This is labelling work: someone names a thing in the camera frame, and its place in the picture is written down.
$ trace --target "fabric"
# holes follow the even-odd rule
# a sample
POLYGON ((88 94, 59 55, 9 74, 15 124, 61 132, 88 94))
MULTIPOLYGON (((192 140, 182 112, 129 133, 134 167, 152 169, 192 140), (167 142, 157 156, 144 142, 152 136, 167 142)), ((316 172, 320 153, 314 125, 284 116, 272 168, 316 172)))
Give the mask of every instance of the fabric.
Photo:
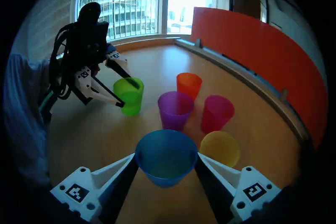
POLYGON ((5 126, 16 166, 30 187, 48 186, 47 125, 37 101, 49 85, 48 60, 29 63, 11 54, 3 85, 5 126))

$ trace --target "screw hole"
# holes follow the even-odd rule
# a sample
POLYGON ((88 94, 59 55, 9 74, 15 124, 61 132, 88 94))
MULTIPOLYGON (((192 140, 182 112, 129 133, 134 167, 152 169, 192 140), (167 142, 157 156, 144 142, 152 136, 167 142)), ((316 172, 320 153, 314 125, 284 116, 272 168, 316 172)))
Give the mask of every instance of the screw hole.
POLYGON ((73 213, 74 213, 77 217, 80 217, 80 216, 81 216, 81 213, 78 212, 78 211, 74 211, 73 213))
POLYGON ((245 207, 245 203, 244 202, 238 202, 238 204, 237 204, 237 208, 239 208, 239 209, 243 209, 245 207))
POLYGON ((89 203, 89 204, 87 204, 87 209, 89 209, 89 210, 93 210, 93 209, 95 209, 96 207, 94 206, 94 204, 92 204, 92 203, 89 203))

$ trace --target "black cable bundle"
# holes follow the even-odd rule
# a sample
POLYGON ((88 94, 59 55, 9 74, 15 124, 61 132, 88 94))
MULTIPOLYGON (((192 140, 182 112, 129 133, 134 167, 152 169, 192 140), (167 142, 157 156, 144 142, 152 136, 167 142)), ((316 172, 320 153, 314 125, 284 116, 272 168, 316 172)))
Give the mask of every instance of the black cable bundle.
POLYGON ((65 25, 56 35, 50 57, 49 82, 51 90, 62 100, 71 93, 71 88, 66 86, 74 85, 76 71, 105 60, 108 22, 99 23, 99 16, 100 4, 88 3, 79 12, 78 21, 65 25), (56 57, 61 45, 65 48, 59 64, 56 57))

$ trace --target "red partition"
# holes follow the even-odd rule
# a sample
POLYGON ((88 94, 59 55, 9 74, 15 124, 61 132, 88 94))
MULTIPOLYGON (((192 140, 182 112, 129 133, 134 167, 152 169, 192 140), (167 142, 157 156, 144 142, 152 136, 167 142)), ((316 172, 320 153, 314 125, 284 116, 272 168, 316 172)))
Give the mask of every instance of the red partition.
POLYGON ((212 8, 194 8, 192 41, 238 61, 267 80, 300 115, 317 147, 327 122, 328 95, 322 77, 291 38, 255 18, 212 8))

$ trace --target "pink cup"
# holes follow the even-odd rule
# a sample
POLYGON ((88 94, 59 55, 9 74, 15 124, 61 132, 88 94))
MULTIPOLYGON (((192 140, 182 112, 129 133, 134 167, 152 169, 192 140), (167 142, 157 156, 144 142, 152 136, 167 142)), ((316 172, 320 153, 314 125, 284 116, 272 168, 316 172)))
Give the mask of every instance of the pink cup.
POLYGON ((201 129, 208 134, 219 131, 234 116, 234 106, 228 99, 211 95, 205 100, 201 129))

